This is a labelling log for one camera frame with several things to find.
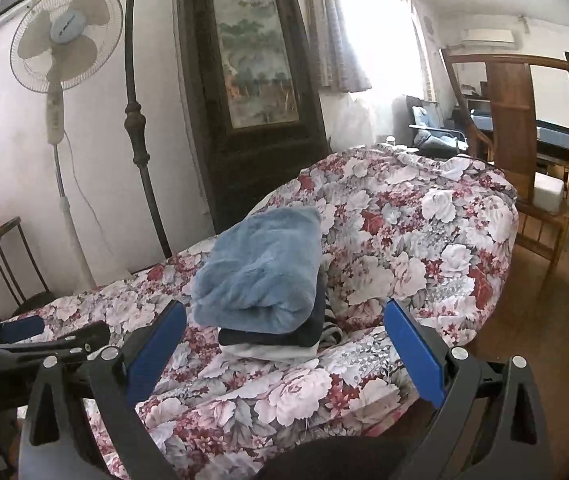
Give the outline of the blue fleece jacket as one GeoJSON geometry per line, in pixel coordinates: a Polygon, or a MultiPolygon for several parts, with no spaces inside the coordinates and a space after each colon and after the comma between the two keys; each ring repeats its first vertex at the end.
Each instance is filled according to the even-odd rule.
{"type": "Polygon", "coordinates": [[[322,255],[316,208],[252,214],[216,238],[196,272],[193,318],[239,332],[291,333],[312,313],[322,255]]]}

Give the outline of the black metal rack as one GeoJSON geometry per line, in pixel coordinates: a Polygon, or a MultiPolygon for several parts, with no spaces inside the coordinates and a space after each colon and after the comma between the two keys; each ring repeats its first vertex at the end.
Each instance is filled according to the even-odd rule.
{"type": "Polygon", "coordinates": [[[16,303],[17,314],[23,314],[45,307],[46,304],[50,304],[50,302],[53,302],[53,300],[56,299],[56,295],[49,288],[44,278],[44,274],[42,274],[42,271],[39,269],[33,252],[30,249],[30,244],[28,244],[28,240],[22,227],[22,219],[20,217],[14,217],[0,226],[0,278],[4,281],[10,296],[16,303]],[[10,266],[9,260],[4,252],[4,248],[1,246],[2,238],[14,230],[18,231],[28,260],[30,260],[30,264],[42,285],[42,291],[30,297],[25,296],[23,289],[19,285],[19,281],[10,266]]]}

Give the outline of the striped black white garment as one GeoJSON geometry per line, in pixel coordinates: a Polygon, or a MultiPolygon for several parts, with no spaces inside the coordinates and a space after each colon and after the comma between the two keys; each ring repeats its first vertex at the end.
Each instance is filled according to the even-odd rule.
{"type": "Polygon", "coordinates": [[[338,325],[337,318],[335,317],[335,312],[333,312],[332,307],[327,304],[325,309],[325,319],[323,330],[321,331],[321,338],[319,338],[318,348],[321,350],[328,349],[330,347],[341,344],[344,338],[343,330],[338,325]]]}

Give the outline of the dark navy folded garment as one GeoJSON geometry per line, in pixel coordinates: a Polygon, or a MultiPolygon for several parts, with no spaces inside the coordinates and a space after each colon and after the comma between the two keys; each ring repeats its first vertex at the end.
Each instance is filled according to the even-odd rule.
{"type": "Polygon", "coordinates": [[[218,343],[223,347],[235,346],[236,344],[259,344],[266,347],[311,348],[321,339],[325,322],[325,310],[326,286],[321,275],[318,275],[314,307],[306,321],[296,330],[287,334],[275,335],[247,333],[241,330],[222,328],[218,332],[218,343]]]}

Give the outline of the white folded garment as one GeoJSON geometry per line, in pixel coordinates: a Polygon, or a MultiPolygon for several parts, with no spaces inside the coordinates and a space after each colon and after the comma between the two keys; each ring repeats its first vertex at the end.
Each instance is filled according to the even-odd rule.
{"type": "Polygon", "coordinates": [[[228,344],[220,347],[222,353],[236,358],[276,363],[314,359],[318,349],[319,344],[314,344],[312,347],[265,346],[265,344],[228,344]]]}

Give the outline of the floral bed cover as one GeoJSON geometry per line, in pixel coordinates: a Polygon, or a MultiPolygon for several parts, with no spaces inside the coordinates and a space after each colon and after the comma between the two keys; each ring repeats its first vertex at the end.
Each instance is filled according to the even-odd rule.
{"type": "Polygon", "coordinates": [[[350,148],[304,169],[257,205],[314,207],[321,276],[342,339],[290,363],[230,356],[189,323],[136,411],[185,479],[248,479],[321,438],[379,436],[417,400],[382,326],[395,300],[446,344],[471,341],[507,281],[517,192],[479,160],[445,162],[391,145],[350,148]]]}

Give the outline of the white box on chair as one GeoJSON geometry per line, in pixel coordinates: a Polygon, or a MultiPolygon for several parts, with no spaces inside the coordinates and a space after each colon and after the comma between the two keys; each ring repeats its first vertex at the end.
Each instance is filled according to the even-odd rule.
{"type": "Polygon", "coordinates": [[[537,172],[534,178],[533,205],[545,210],[549,214],[557,214],[565,195],[565,182],[561,179],[540,174],[537,172]]]}

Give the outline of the wooden chair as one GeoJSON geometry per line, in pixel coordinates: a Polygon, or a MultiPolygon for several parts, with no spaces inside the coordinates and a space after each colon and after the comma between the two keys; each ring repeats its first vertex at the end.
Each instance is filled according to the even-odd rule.
{"type": "Polygon", "coordinates": [[[569,162],[565,180],[565,195],[557,214],[549,214],[533,205],[534,178],[537,171],[537,125],[534,86],[531,68],[560,70],[568,76],[569,52],[563,58],[510,53],[452,54],[440,51],[449,82],[454,90],[469,140],[469,153],[480,154],[486,146],[486,155],[517,190],[517,209],[528,219],[534,218],[542,226],[551,226],[556,232],[554,244],[547,246],[537,238],[520,231],[516,243],[548,261],[545,280],[554,277],[569,230],[569,162]],[[483,133],[471,118],[471,112],[461,91],[455,67],[461,64],[482,64],[485,69],[493,130],[483,133]]]}

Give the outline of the white standing fan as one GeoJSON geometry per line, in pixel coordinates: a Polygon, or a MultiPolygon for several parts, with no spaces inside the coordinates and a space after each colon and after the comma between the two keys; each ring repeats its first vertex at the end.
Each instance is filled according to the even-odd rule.
{"type": "Polygon", "coordinates": [[[115,50],[122,35],[120,0],[37,0],[15,31],[10,48],[14,78],[27,90],[46,97],[47,143],[64,228],[68,234],[79,285],[96,286],[78,237],[66,196],[59,145],[66,138],[64,92],[94,76],[115,50]]]}

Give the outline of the dark wooden painted cabinet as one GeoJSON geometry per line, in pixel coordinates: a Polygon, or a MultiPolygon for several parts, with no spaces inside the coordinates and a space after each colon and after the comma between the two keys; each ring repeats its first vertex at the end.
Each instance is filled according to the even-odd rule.
{"type": "Polygon", "coordinates": [[[298,0],[178,0],[188,115],[216,232],[329,153],[298,0]]]}

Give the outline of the patterned window curtain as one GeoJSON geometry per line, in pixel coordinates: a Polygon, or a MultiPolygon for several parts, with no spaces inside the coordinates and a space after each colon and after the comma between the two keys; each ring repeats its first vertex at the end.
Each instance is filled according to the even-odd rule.
{"type": "Polygon", "coordinates": [[[347,37],[341,0],[307,0],[309,49],[317,86],[357,93],[371,88],[347,37]]]}

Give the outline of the wall air conditioner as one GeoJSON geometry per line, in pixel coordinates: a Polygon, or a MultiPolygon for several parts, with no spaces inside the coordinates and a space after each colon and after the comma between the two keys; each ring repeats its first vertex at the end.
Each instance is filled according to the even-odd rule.
{"type": "Polygon", "coordinates": [[[460,42],[465,46],[514,47],[516,37],[510,29],[469,28],[463,31],[460,42]]]}

